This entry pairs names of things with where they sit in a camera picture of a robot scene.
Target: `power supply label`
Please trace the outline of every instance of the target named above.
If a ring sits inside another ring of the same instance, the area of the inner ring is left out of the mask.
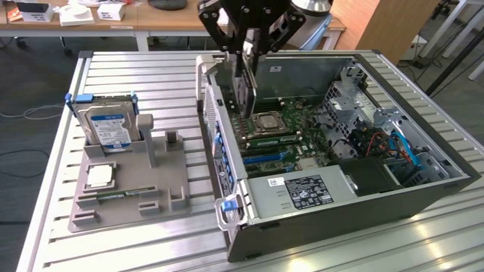
[[[333,203],[320,175],[285,180],[285,187],[299,210]]]
[[[124,148],[131,145],[129,131],[123,127],[121,114],[91,117],[100,144],[105,148]]]

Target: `gray carpet floor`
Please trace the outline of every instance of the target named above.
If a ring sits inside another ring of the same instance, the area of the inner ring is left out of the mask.
[[[421,31],[425,39],[432,38],[443,18],[429,21]],[[439,46],[445,42],[452,31],[441,39]],[[136,41],[128,37],[108,38],[65,38],[68,47],[75,56],[81,50],[95,51],[131,51],[136,50]],[[76,57],[63,54],[59,38],[27,38],[28,48],[20,50],[15,43],[0,49],[0,112],[20,114],[24,110],[41,105],[63,102],[64,94],[69,88]],[[187,38],[169,37],[160,41],[153,50],[185,50]],[[204,39],[191,40],[191,49],[203,50]],[[472,63],[484,52],[484,44],[476,48],[471,56],[453,72],[451,78]],[[440,58],[445,68],[452,58]],[[460,122],[476,139],[484,142],[484,75],[472,82],[467,76],[476,65],[460,76],[455,82],[436,96],[435,100],[449,115]],[[432,66],[421,76],[419,83],[424,89],[437,78],[444,68]],[[421,70],[409,67],[401,68],[412,78],[412,69],[416,76]],[[39,116],[60,113],[59,108],[44,110]],[[52,148],[59,118],[32,121],[24,118],[0,117],[0,153],[21,150],[40,149],[49,152]],[[45,168],[47,158],[39,152],[12,154],[0,157],[0,172],[15,175],[32,175]],[[41,175],[35,178],[11,177],[0,173],[0,271],[15,271],[21,246],[28,229],[33,206],[36,203]]]

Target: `aluminum table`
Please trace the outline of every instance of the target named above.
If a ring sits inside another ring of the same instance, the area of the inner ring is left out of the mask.
[[[155,134],[184,136],[192,211],[175,219],[71,233],[83,130],[65,108],[17,271],[481,271],[484,179],[415,217],[239,263],[227,262],[195,107],[195,57],[204,52],[96,52],[77,61],[69,93],[135,91]],[[391,62],[360,51],[444,139],[484,173],[484,149]],[[369,82],[383,107],[392,100]]]

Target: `warning label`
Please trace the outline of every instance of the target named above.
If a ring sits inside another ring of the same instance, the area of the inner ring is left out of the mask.
[[[333,203],[320,175],[285,180],[285,187],[299,210]]]

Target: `white cable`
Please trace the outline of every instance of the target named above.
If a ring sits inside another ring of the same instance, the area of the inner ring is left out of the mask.
[[[56,117],[60,117],[61,114],[59,115],[52,115],[52,116],[47,116],[47,117],[29,117],[28,115],[31,115],[33,112],[36,112],[37,110],[41,110],[41,109],[49,109],[49,108],[63,108],[64,107],[64,104],[56,104],[56,105],[44,105],[39,108],[32,108],[32,109],[28,109],[27,111],[24,111],[24,114],[17,114],[17,115],[7,115],[7,114],[3,114],[0,112],[0,116],[1,117],[5,117],[5,118],[17,118],[17,117],[24,117],[25,119],[28,120],[45,120],[45,119],[51,119],[51,118],[56,118]]]

